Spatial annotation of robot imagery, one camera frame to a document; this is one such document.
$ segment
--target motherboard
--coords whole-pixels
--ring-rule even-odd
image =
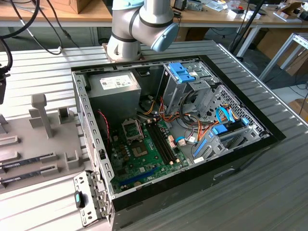
[[[125,131],[112,131],[111,164],[115,177],[111,181],[115,193],[137,187],[188,166],[188,160],[178,147],[169,145],[171,135],[163,120],[146,124],[138,121]],[[129,135],[142,132],[143,140],[131,141]]]

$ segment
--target blue clip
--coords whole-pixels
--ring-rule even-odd
[[[171,72],[179,79],[180,83],[194,82],[196,80],[180,63],[169,64],[169,67]]]
[[[249,120],[247,118],[243,118],[242,122],[247,126],[249,124]]]
[[[229,116],[230,116],[230,120],[232,121],[232,123],[234,123],[235,120],[234,120],[234,118],[233,118],[232,109],[231,109],[231,108],[229,109]]]
[[[221,134],[225,131],[228,131],[228,130],[226,129],[226,127],[223,124],[220,124],[220,125],[213,127],[212,131],[215,135],[219,135],[219,134]]]
[[[206,139],[204,139],[202,141],[202,143],[200,144],[200,146],[198,147],[197,151],[195,151],[195,153],[193,154],[194,157],[196,157],[198,155],[198,153],[200,152],[200,150],[203,148],[203,146],[205,145],[205,143],[207,142]]]

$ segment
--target yellow wire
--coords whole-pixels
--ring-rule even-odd
[[[154,103],[155,103],[155,101],[153,101],[153,102],[152,102],[152,105],[151,105],[150,110],[149,110],[149,111],[147,111],[147,112],[145,112],[145,113],[143,113],[144,115],[148,115],[149,113],[151,113],[151,112],[152,112],[153,107],[154,107]]]

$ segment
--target aluminum extrusion table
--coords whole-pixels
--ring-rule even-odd
[[[205,54],[267,115],[287,138],[237,175],[153,214],[125,231],[305,230],[308,227],[308,126],[253,73],[213,41],[173,43],[164,53],[142,46],[146,59]],[[12,76],[0,112],[26,116],[30,94],[45,93],[47,111],[76,112],[70,67],[107,63],[100,47],[13,52]],[[0,53],[0,62],[6,59]],[[82,131],[83,158],[88,159]],[[0,195],[1,230],[82,229],[74,201],[73,175]],[[101,220],[87,230],[108,231]]]
[[[277,64],[280,57],[283,53],[290,47],[293,42],[297,42],[298,46],[294,49],[294,51],[290,54],[290,56],[284,61],[281,65],[281,69],[284,70],[289,63],[295,58],[295,56],[303,51],[308,50],[308,33],[292,33],[288,40],[283,44],[283,46],[279,49],[274,58],[270,61],[270,63],[265,67],[264,71],[260,74],[259,79],[264,80],[264,78],[269,74],[269,72],[273,69],[273,67]]]

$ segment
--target connector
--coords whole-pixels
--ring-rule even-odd
[[[178,141],[178,145],[179,145],[179,146],[185,146],[185,145],[186,145],[185,139],[179,140],[179,141]]]

